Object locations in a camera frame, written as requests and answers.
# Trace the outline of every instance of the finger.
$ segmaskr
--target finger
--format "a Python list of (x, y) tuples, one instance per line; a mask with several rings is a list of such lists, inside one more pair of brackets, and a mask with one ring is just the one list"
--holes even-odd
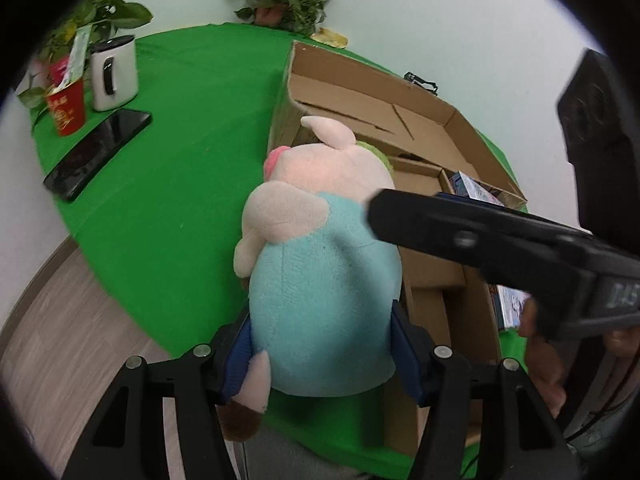
[(604, 346), (616, 357), (632, 357), (640, 345), (640, 326), (604, 335)]
[(540, 377), (534, 374), (530, 374), (529, 378), (540, 393), (540, 397), (545, 401), (546, 406), (553, 418), (556, 418), (560, 413), (560, 409), (566, 402), (566, 392), (559, 384), (550, 384), (542, 380)]
[(529, 371), (547, 383), (557, 383), (564, 375), (564, 364), (558, 351), (547, 343), (540, 334), (530, 337), (524, 354), (524, 362)]
[(536, 317), (538, 316), (538, 306), (536, 300), (529, 298), (522, 309), (520, 317), (520, 328), (518, 333), (521, 337), (531, 337), (536, 333)]

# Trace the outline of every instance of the red cup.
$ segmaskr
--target red cup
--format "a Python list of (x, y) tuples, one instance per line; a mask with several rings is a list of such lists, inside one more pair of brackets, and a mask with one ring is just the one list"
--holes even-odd
[(62, 90), (47, 94), (47, 107), (60, 136), (75, 133), (84, 124), (84, 87), (82, 78)]
[(65, 56), (49, 65), (49, 77), (53, 81), (53, 86), (58, 86), (62, 83), (62, 78), (65, 76), (66, 66), (68, 64), (69, 56)]

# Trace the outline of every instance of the white mug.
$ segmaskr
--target white mug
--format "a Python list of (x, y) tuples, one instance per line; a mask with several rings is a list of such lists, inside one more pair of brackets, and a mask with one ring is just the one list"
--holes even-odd
[(138, 93), (134, 39), (119, 36), (92, 46), (91, 85), (97, 112), (116, 108)]

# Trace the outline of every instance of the yellow paper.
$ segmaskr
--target yellow paper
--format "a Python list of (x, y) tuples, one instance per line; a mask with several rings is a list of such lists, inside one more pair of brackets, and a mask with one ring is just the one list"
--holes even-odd
[(311, 39), (334, 48), (345, 48), (349, 43), (347, 37), (324, 27), (320, 27), (317, 32), (314, 32)]

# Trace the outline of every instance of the open cardboard box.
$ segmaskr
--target open cardboard box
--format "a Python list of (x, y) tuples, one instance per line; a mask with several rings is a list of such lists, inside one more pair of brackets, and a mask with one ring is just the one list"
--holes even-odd
[[(294, 42), (271, 121), (268, 149), (318, 142), (305, 115), (334, 118), (390, 157), (397, 189), (452, 193), (463, 171), (507, 206), (526, 203), (517, 184), (462, 114), (423, 88), (357, 60)], [(474, 362), (497, 362), (500, 344), (487, 284), (477, 270), (400, 249), (402, 303), (425, 327)], [(415, 455), (428, 409), (417, 408), (397, 377), (385, 385), (385, 444)], [(478, 441), (481, 404), (471, 406), (467, 443)]]
[[(442, 168), (390, 158), (396, 189), (424, 195), (452, 193)], [(401, 303), (411, 323), (428, 330), (436, 344), (445, 344), (475, 362), (497, 362), (500, 343), (489, 289), (478, 271), (400, 248)], [(415, 455), (427, 421), (428, 408), (418, 408), (397, 376), (385, 384), (385, 445)], [(473, 401), (466, 444), (480, 439), (482, 405)]]
[(518, 185), (453, 106), (398, 76), (295, 41), (271, 121), (269, 150), (317, 142), (300, 125), (305, 115), (337, 119), (385, 155), (463, 171), (510, 195), (509, 207), (526, 203)]

